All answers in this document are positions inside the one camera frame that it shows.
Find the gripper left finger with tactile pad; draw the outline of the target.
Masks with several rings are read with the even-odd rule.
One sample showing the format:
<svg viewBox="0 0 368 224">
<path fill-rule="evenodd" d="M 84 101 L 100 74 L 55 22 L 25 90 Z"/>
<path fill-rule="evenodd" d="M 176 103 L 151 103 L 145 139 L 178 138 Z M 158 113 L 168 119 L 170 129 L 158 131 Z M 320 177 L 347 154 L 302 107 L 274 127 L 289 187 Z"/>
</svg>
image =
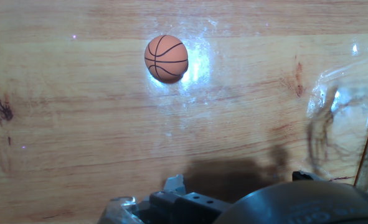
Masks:
<svg viewBox="0 0 368 224">
<path fill-rule="evenodd" d="M 212 224 L 230 203 L 195 192 L 187 193 L 184 177 L 170 177 L 164 188 L 139 204 L 139 219 L 145 224 Z"/>
</svg>

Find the gripper right finger with tactile pad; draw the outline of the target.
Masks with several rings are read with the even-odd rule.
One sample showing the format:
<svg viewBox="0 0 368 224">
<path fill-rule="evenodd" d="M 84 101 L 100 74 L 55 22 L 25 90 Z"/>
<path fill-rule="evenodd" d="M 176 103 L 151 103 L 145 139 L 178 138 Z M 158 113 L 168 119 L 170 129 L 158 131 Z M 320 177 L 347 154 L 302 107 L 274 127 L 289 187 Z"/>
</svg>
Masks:
<svg viewBox="0 0 368 224">
<path fill-rule="evenodd" d="M 319 177 L 318 175 L 314 173 L 310 173 L 310 172 L 305 172 L 303 170 L 292 172 L 292 181 L 297 181 L 297 180 L 324 181 L 324 179 Z"/>
</svg>

